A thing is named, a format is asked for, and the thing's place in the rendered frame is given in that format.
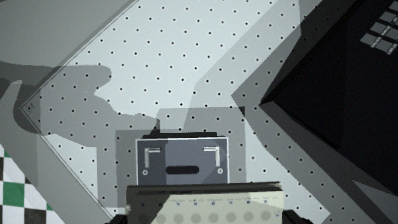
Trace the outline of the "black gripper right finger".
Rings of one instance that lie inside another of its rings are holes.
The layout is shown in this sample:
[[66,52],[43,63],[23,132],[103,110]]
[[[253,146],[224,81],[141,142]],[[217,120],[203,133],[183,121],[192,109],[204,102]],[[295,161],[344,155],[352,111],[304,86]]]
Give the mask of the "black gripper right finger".
[[282,212],[282,224],[313,224],[310,220],[301,218],[293,210],[284,210]]

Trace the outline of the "light grey perforated plate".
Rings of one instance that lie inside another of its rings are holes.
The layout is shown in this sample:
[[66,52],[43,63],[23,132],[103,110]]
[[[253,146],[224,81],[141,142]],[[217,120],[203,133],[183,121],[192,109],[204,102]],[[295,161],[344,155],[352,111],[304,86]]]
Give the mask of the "light grey perforated plate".
[[229,182],[314,224],[375,224],[259,104],[356,0],[135,0],[19,109],[112,219],[136,139],[226,136]]

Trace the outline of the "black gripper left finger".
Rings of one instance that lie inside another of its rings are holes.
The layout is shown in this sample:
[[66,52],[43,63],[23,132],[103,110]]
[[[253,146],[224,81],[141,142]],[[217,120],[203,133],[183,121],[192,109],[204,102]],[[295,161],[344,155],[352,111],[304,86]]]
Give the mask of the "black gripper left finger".
[[125,214],[116,214],[109,223],[105,224],[128,224],[127,216]]

